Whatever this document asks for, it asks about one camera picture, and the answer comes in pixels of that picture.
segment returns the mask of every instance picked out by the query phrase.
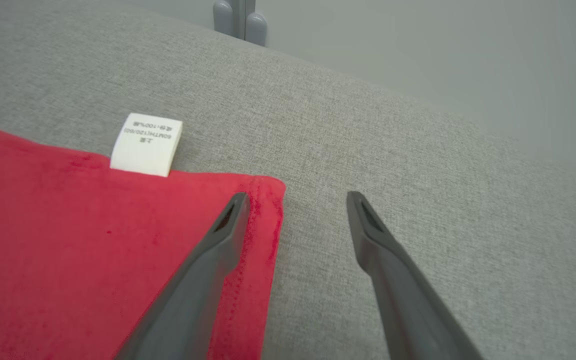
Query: white tag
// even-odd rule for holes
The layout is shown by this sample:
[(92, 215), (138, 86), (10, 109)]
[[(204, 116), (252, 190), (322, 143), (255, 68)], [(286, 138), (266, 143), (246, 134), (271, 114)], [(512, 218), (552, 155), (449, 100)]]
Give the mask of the white tag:
[(110, 169), (168, 176), (181, 126), (179, 120), (131, 113), (112, 148)]

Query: red towel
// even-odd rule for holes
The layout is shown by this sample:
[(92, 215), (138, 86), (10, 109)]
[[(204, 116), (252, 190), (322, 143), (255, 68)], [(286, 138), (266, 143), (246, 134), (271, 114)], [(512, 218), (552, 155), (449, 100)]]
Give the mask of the red towel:
[(109, 163), (0, 132), (0, 359), (111, 359), (237, 192), (249, 221), (208, 357), (260, 358), (284, 184)]

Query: red cloth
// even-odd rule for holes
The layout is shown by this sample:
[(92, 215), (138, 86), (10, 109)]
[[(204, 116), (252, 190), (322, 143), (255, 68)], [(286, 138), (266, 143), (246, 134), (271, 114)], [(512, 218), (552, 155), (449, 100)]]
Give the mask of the red cloth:
[(284, 184), (109, 164), (0, 132), (0, 359), (112, 358), (236, 192), (251, 210), (208, 357), (260, 358)]

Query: clothing label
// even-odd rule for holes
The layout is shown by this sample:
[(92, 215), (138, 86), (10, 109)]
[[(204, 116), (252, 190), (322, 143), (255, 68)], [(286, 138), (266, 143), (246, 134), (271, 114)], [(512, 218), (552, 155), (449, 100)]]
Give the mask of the clothing label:
[(110, 169), (168, 176), (182, 121), (131, 113), (112, 148)]

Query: gray fabric surface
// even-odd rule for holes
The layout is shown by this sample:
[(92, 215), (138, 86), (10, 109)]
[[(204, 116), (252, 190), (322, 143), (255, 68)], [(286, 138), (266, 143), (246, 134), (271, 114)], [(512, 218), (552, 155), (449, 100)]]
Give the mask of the gray fabric surface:
[(363, 192), (490, 359), (576, 359), (576, 178), (467, 119), (111, 0), (0, 0), (0, 130), (110, 155), (184, 121), (173, 168), (287, 185), (263, 355), (384, 359)]

